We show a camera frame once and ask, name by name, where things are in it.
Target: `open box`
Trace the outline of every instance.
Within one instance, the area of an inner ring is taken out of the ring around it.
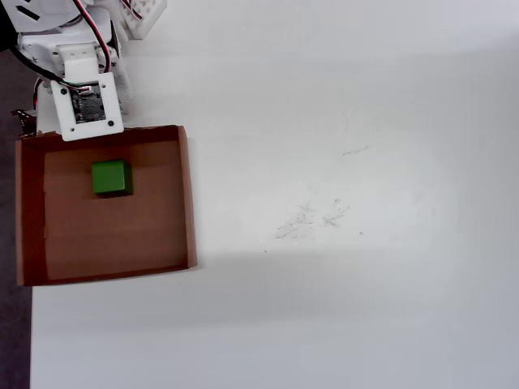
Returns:
[[[123,159],[134,194],[101,198],[92,162]],[[125,130],[64,142],[55,133],[16,145],[18,282],[104,280],[196,265],[183,127]]]

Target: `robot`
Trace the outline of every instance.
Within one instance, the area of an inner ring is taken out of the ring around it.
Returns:
[[[166,0],[2,0],[0,50],[9,49],[40,75],[34,100],[41,85],[52,93],[63,140],[117,134],[131,100],[122,43],[130,36],[143,39],[165,5]],[[32,116],[20,112],[20,120]]]

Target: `cable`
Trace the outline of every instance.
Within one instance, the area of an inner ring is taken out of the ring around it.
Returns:
[[[68,81],[65,81],[61,77],[57,76],[52,71],[48,71],[48,70],[44,69],[43,67],[39,67],[36,63],[34,63],[29,58],[27,58],[23,54],[21,54],[21,52],[18,50],[18,48],[16,46],[10,47],[10,50],[20,62],[22,62],[26,67],[28,67],[32,71],[35,71],[39,75],[42,75],[42,76],[46,77],[47,79],[52,79],[52,80],[56,81],[57,83],[60,83],[61,85],[66,85],[67,87],[72,88],[72,89],[79,89],[79,90],[83,89],[80,85],[78,85],[76,83],[69,83]]]
[[[131,14],[137,19],[142,20],[143,17],[135,10],[135,8],[131,5],[131,0],[128,2],[128,0],[120,0],[122,4],[131,12]]]
[[[110,70],[110,51],[108,50],[108,46],[106,45],[105,41],[103,41],[103,37],[99,33],[99,30],[97,30],[96,24],[88,14],[87,10],[84,9],[83,4],[81,4],[80,0],[72,0],[72,2],[75,4],[75,7],[78,9],[79,13],[83,16],[85,22],[87,22],[87,24],[92,29],[92,32],[96,36],[96,39],[99,42],[101,49],[103,50],[103,54],[105,55],[105,73],[108,73]]]
[[[38,87],[42,82],[43,79],[38,77],[36,82],[34,83],[34,93],[32,94],[32,106],[34,107],[34,109],[36,109],[36,105],[38,104]]]

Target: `green cube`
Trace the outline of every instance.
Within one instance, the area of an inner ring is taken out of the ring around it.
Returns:
[[[92,184],[96,195],[132,195],[131,166],[124,160],[94,162]]]

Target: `white surface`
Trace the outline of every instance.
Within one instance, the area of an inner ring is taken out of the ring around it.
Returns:
[[[34,288],[32,387],[516,387],[518,33],[511,0],[171,2],[127,121],[186,127],[200,265]]]

